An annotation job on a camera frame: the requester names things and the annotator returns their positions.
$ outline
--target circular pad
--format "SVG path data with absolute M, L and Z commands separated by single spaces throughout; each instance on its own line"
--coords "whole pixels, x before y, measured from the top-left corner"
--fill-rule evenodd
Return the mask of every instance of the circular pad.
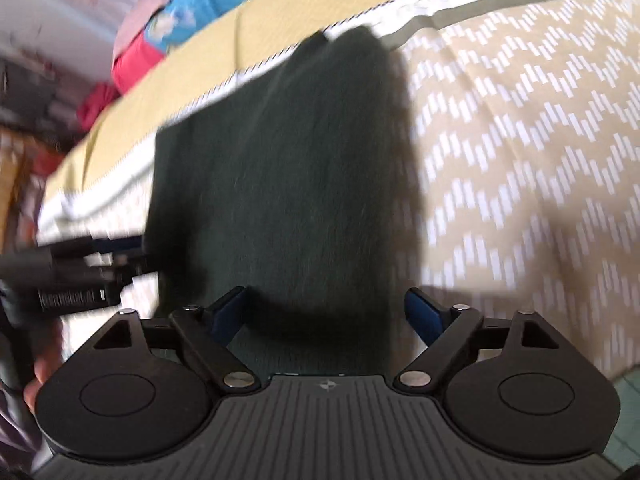
M 569 407 L 574 390 L 562 379 L 546 374 L 520 374 L 503 381 L 500 398 L 510 408 L 529 415 L 553 415 Z
M 80 393 L 80 401 L 96 415 L 125 416 L 143 410 L 155 396 L 155 386 L 145 378 L 111 374 L 89 382 Z
M 178 363 L 148 350 L 80 349 L 42 387 L 36 420 L 55 452 L 127 463 L 183 443 L 210 408 L 204 382 Z

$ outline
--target red cloth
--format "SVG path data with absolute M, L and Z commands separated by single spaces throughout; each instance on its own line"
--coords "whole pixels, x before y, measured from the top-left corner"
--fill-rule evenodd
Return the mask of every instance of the red cloth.
M 40 150 L 33 159 L 31 173 L 36 176 L 47 178 L 51 173 L 57 170 L 64 158 L 65 155 L 63 155 L 63 153 L 53 153 L 47 152 L 46 150 Z
M 115 86 L 98 83 L 76 111 L 82 130 L 88 132 L 102 111 L 118 97 L 120 93 Z
M 111 78 L 124 95 L 163 59 L 164 53 L 145 41 L 143 30 L 113 63 Z

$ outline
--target finger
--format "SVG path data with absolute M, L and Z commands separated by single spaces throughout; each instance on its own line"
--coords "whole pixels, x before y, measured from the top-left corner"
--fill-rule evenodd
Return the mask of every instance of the finger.
M 42 383 L 34 379 L 24 389 L 24 402 L 27 404 L 31 413 L 35 412 L 36 396 L 42 387 Z
M 54 344 L 62 348 L 62 320 L 57 319 L 51 323 L 51 336 Z
M 60 351 L 56 348 L 47 349 L 42 357 L 36 359 L 33 365 L 33 373 L 36 379 L 44 384 L 58 368 L 62 366 Z

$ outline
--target white wall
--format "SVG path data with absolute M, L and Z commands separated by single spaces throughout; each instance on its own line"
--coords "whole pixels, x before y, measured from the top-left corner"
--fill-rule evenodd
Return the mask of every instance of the white wall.
M 9 35 L 90 81 L 110 80 L 114 31 L 61 0 L 0 0 L 0 41 Z

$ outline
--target pink cloth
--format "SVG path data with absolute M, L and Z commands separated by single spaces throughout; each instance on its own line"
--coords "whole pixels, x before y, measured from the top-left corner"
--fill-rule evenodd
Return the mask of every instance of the pink cloth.
M 82 130 L 88 132 L 102 111 L 118 97 L 120 94 L 115 86 L 98 83 L 76 112 Z
M 169 0 L 139 0 L 127 14 L 118 29 L 113 43 L 113 63 L 133 43 L 140 32 L 158 9 L 162 9 Z
M 143 30 L 113 63 L 111 78 L 120 93 L 124 95 L 163 59 L 164 53 L 145 41 Z

